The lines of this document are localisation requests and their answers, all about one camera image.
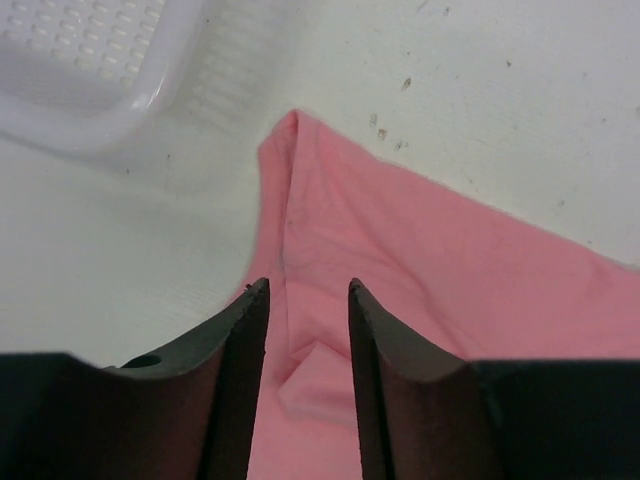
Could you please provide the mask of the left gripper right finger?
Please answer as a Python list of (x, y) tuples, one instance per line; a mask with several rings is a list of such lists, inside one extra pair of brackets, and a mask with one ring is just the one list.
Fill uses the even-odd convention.
[(358, 280), (348, 324), (367, 479), (635, 479), (635, 360), (467, 361)]

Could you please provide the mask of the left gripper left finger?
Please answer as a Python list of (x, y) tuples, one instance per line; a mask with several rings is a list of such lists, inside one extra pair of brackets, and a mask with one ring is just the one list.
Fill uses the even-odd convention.
[(120, 367), (1, 358), (5, 479), (243, 479), (270, 313), (266, 279)]

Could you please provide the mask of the pink t shirt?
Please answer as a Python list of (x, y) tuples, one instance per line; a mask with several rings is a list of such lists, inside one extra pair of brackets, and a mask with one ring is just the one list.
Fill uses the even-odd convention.
[(348, 290), (464, 358), (639, 354), (639, 274), (288, 112), (258, 151), (246, 279), (271, 310), (248, 475), (358, 479)]

